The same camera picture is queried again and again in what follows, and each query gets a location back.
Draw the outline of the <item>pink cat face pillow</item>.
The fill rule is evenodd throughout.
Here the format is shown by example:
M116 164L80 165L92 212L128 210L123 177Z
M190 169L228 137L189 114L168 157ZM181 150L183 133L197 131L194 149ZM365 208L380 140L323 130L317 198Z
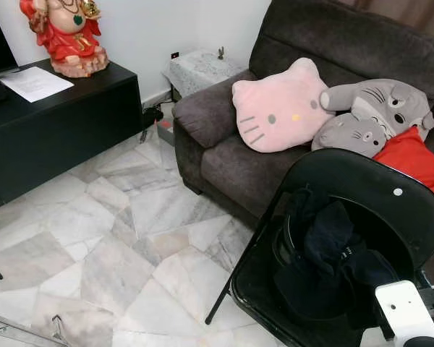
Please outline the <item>pink cat face pillow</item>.
M284 72L231 86L237 129L249 148L274 153L312 142L335 113L319 102L328 86L312 59L300 57Z

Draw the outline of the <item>red cushion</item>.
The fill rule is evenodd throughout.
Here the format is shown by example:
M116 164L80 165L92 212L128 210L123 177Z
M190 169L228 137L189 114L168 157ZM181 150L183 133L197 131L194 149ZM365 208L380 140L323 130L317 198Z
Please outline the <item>red cushion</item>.
M434 192L434 153L413 126L391 138L373 160L411 176Z

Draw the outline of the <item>large grey Totoro plush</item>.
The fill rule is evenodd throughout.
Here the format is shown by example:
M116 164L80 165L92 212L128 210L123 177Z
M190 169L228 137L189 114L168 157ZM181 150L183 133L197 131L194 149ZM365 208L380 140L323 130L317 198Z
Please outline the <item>large grey Totoro plush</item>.
M363 80L340 84L320 93L326 111L349 111L358 119L375 120L391 139L416 126L423 140L434 129L427 95L400 80Z

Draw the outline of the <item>black TV console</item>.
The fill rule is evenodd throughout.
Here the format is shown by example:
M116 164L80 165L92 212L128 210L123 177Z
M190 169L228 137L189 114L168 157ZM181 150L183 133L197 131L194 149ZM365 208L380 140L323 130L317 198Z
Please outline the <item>black TV console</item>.
M30 103L0 101L0 206L138 135L137 75L111 62L71 88Z

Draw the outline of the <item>white paper sheet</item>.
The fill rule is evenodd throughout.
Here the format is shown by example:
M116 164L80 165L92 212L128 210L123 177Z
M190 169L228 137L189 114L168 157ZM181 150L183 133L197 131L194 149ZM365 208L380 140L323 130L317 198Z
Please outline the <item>white paper sheet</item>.
M0 82L30 103L74 86L74 83L59 78L41 67L28 67L21 72L0 76Z

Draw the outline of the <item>small grey Totoro plush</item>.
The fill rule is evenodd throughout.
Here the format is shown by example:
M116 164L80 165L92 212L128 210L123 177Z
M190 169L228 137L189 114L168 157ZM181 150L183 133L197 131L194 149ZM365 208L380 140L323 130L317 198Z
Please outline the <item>small grey Totoro plush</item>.
M375 120L356 118L353 113L340 113L324 122L314 136L310 149L340 148L373 158L382 151L388 140L389 136Z

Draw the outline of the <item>side table lace cloth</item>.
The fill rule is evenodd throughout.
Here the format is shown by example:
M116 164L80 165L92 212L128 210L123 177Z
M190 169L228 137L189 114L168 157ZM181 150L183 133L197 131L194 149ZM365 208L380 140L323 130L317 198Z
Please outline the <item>side table lace cloth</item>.
M162 72L181 96L193 95L243 72L244 67L204 50L174 57Z

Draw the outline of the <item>dark brown fabric sofa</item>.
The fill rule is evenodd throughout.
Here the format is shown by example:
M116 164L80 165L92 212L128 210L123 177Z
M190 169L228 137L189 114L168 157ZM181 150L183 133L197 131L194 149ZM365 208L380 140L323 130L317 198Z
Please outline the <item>dark brown fabric sofa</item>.
M231 86L282 72L307 57L330 86L370 79L406 82L434 112L434 36L339 0L272 0L249 67L175 106L175 155L187 188L255 227L284 175L309 145L259 153L244 144ZM427 136L434 153L434 129Z

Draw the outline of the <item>red Buddha statue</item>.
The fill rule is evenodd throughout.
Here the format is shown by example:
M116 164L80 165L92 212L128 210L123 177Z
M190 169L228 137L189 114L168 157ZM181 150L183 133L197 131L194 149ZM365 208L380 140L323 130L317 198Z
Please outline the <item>red Buddha statue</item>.
M67 78L88 78L110 63L99 45L95 0L20 0L36 44L45 47L55 72Z

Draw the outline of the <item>black power adapter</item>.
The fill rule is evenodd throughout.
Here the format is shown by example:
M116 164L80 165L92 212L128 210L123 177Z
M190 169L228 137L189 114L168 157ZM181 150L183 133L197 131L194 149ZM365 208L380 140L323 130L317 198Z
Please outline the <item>black power adapter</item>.
M144 143L147 141L148 136L150 136L150 128L156 126L158 120L164 118L164 113L162 113L161 105L145 107L141 113L140 121L143 126L143 132L139 137L139 142Z

